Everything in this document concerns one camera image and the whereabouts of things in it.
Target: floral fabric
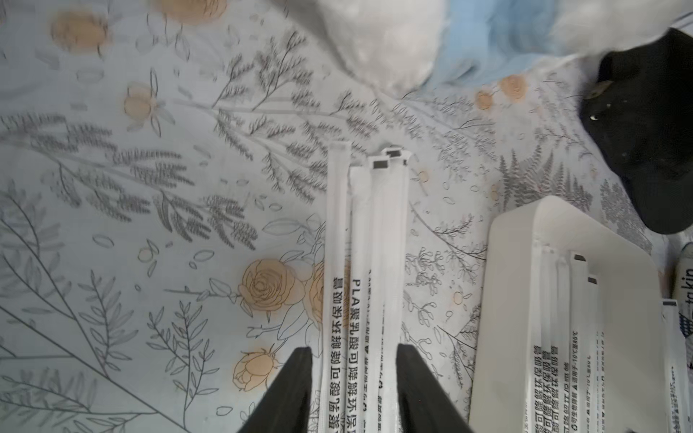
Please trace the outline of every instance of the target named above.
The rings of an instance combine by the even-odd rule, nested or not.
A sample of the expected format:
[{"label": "floral fabric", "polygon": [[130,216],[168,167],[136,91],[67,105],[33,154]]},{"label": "floral fabric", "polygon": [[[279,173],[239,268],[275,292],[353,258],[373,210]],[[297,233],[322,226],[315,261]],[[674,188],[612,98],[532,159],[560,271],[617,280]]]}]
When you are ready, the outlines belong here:
[{"label": "floral fabric", "polygon": [[647,231],[582,130],[584,65],[396,100],[310,13],[0,0],[0,430],[235,432],[300,346],[319,389],[333,139],[414,154],[401,342],[465,416],[495,216],[558,195],[664,274],[690,238]]}]

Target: white plastic tray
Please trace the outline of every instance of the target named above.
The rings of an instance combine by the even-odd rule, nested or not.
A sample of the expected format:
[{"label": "white plastic tray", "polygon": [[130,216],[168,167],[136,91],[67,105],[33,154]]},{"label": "white plastic tray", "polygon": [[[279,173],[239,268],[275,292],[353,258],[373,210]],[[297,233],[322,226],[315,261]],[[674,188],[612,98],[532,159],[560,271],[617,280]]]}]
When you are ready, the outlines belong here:
[{"label": "white plastic tray", "polygon": [[606,433],[666,432],[657,268],[641,249],[557,197],[491,225],[472,388],[475,433],[521,432],[532,238],[580,251],[604,291]]}]

